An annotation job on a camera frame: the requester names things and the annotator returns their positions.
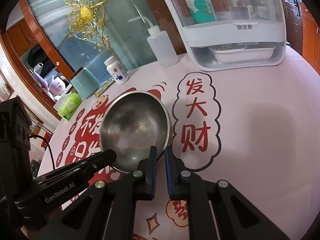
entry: bottle cap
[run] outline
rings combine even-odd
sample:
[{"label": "bottle cap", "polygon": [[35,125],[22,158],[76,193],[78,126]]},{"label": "bottle cap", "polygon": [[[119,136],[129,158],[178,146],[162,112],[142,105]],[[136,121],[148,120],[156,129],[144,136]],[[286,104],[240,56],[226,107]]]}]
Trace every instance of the bottle cap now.
[{"label": "bottle cap", "polygon": [[104,64],[105,64],[106,66],[108,66],[108,65],[110,65],[112,62],[115,62],[115,61],[116,61],[115,57],[114,57],[114,56],[111,56],[111,57],[109,57],[109,58],[104,62]]},{"label": "bottle cap", "polygon": [[148,32],[150,33],[150,35],[156,34],[160,32],[160,28],[158,25],[153,26],[151,28],[148,29]]}]

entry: white tablecloth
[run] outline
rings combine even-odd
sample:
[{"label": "white tablecloth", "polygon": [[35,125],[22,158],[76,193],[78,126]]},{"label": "white tablecloth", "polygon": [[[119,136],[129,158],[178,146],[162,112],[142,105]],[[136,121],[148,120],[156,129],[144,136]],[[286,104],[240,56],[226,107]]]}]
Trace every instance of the white tablecloth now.
[{"label": "white tablecloth", "polygon": [[[173,151],[188,168],[205,180],[228,180],[290,239],[301,239],[320,210],[320,77],[298,53],[287,48],[277,66],[210,73],[184,55],[173,67],[155,62],[130,75],[60,122],[50,141],[56,166],[100,150],[99,125],[118,95],[151,90],[171,115]],[[47,150],[39,175],[51,170]],[[119,176],[107,167],[91,183]],[[155,200],[137,203],[134,238],[187,239],[183,207],[169,201],[162,159]]]}]

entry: stainless steel bowl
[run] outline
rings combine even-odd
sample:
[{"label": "stainless steel bowl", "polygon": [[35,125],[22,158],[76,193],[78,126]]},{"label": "stainless steel bowl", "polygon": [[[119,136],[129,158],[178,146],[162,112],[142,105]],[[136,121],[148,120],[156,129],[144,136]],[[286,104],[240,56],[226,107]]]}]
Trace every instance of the stainless steel bowl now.
[{"label": "stainless steel bowl", "polygon": [[156,146],[158,156],[171,143],[171,122],[162,102],[153,94],[132,91],[117,98],[105,114],[100,130],[101,150],[117,154],[113,168],[135,171],[140,160]]}]

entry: white tray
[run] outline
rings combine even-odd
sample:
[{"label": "white tray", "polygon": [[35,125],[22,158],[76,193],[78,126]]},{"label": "white tray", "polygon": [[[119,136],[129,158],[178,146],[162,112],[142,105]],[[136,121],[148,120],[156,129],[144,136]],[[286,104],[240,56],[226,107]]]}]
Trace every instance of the white tray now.
[{"label": "white tray", "polygon": [[268,59],[272,57],[276,47],[254,49],[211,50],[214,57],[221,63],[232,63],[246,60]]}]

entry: shampoo bottle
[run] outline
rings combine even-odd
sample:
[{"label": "shampoo bottle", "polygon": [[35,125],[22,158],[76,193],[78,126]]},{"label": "shampoo bottle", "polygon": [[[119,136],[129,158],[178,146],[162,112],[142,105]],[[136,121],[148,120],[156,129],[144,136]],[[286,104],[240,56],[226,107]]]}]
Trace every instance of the shampoo bottle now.
[{"label": "shampoo bottle", "polygon": [[159,64],[162,67],[171,67],[178,61],[178,56],[174,47],[170,41],[169,35],[166,31],[161,31],[159,26],[153,26],[152,22],[144,16],[135,17],[130,19],[128,22],[132,22],[138,19],[144,19],[150,25],[148,32],[150,36],[147,38],[147,41],[155,54]]},{"label": "shampoo bottle", "polygon": [[210,0],[186,0],[191,16],[197,24],[215,22],[216,16]]}]

